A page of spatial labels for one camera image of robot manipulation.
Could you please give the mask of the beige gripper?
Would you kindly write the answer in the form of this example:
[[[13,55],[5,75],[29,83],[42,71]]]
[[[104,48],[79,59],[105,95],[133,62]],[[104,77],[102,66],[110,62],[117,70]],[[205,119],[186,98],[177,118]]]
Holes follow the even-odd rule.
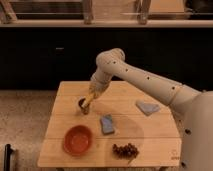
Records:
[[[89,93],[92,94],[95,99],[97,99],[109,87],[111,79],[111,75],[102,71],[96,71],[90,79]]]

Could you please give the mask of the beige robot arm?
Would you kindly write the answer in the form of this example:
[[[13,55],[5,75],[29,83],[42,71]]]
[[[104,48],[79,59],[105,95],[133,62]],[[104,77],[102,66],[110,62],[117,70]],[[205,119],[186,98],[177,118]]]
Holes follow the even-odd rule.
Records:
[[[168,106],[184,119],[179,171],[213,171],[213,91],[201,92],[125,63],[120,48],[101,52],[89,93],[98,98],[113,76]]]

